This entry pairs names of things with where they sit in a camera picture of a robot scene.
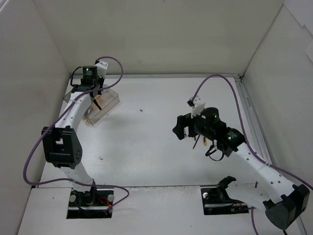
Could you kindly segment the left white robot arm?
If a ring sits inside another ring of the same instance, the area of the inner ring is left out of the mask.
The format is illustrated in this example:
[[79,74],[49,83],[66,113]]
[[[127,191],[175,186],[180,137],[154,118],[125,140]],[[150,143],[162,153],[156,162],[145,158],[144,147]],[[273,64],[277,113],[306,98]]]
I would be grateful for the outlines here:
[[83,93],[102,88],[104,78],[98,76],[96,66],[83,66],[82,70],[81,84],[73,87],[66,106],[72,108],[47,132],[43,138],[43,146],[46,161],[73,180],[73,193],[90,206],[96,203],[98,193],[94,180],[87,174],[81,162],[83,150],[76,131],[83,116],[90,114],[93,105],[99,111],[102,110],[101,101],[96,100],[100,91]]

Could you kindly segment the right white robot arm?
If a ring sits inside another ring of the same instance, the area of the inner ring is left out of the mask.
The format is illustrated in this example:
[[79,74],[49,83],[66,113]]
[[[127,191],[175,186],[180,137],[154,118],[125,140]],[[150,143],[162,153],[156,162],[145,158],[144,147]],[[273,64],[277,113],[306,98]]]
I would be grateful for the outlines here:
[[223,202],[237,199],[263,211],[268,220],[280,230],[286,230],[306,209],[310,190],[296,185],[273,167],[257,159],[244,135],[220,120],[219,110],[203,109],[199,115],[191,113],[177,117],[173,128],[179,140],[188,136],[204,136],[212,145],[206,152],[209,157],[221,151],[223,157],[239,162],[240,169],[217,184],[217,198]]

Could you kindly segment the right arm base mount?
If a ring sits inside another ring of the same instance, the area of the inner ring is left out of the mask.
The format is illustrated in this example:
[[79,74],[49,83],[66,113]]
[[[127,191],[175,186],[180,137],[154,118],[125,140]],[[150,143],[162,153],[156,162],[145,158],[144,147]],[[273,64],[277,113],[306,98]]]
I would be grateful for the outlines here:
[[204,215],[233,215],[249,213],[250,207],[239,200],[222,198],[217,188],[201,188]]

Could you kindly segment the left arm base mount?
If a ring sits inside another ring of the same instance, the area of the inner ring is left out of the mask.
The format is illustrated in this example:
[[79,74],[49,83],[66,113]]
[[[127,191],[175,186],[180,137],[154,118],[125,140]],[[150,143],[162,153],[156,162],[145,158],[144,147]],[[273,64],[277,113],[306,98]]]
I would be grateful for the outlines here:
[[72,190],[67,208],[67,219],[103,219],[112,217],[109,207],[114,202],[113,189],[98,189],[90,192]]

